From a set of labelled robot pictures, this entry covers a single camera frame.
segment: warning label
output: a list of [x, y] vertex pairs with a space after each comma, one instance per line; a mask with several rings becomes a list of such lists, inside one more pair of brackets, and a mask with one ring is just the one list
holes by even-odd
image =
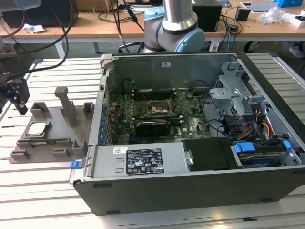
[[128, 175], [164, 173], [161, 149], [127, 150]]

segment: white label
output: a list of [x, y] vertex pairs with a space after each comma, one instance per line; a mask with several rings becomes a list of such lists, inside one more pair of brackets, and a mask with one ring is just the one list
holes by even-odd
[[114, 154], [126, 154], [128, 148], [127, 147], [119, 147], [119, 148], [113, 148]]
[[157, 170], [157, 169], [163, 169], [163, 166], [155, 166], [155, 167], [152, 167], [152, 170]]
[[161, 67], [162, 67], [162, 68], [171, 67], [171, 62], [163, 62], [163, 63], [161, 63]]

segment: barcode sticker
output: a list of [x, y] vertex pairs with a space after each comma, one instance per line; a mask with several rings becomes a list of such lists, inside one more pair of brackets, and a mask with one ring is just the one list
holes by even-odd
[[128, 148], [127, 147], [116, 147], [113, 148], [113, 153], [114, 154], [126, 154]]

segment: black box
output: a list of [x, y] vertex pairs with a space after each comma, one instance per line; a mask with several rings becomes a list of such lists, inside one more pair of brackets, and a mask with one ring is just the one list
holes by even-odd
[[238, 21], [247, 21], [250, 11], [250, 9], [237, 8], [235, 19]]
[[[73, 23], [78, 17], [78, 9], [76, 0], [71, 0], [74, 14]], [[51, 7], [58, 15], [63, 27], [68, 27], [70, 23], [71, 7], [68, 0], [50, 0]], [[15, 10], [2, 13], [4, 20], [10, 28], [18, 28], [22, 23], [23, 11]], [[42, 25], [43, 27], [60, 26], [53, 12], [47, 4], [46, 0], [41, 1], [41, 5], [37, 8], [26, 11], [25, 23], [29, 25]]]
[[198, 16], [198, 28], [216, 32], [222, 5], [216, 0], [193, 0], [193, 11]]

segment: blue latch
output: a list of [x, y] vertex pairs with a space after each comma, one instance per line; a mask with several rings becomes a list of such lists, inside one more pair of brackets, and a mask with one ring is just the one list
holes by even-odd
[[285, 146], [285, 148], [286, 148], [287, 150], [291, 149], [291, 144], [290, 144], [289, 141], [285, 140], [285, 141], [283, 142], [283, 144], [284, 144], [284, 146]]
[[70, 163], [70, 169], [81, 169], [81, 161], [72, 161]]
[[255, 151], [255, 147], [252, 142], [239, 142], [234, 145], [234, 149], [237, 153]]

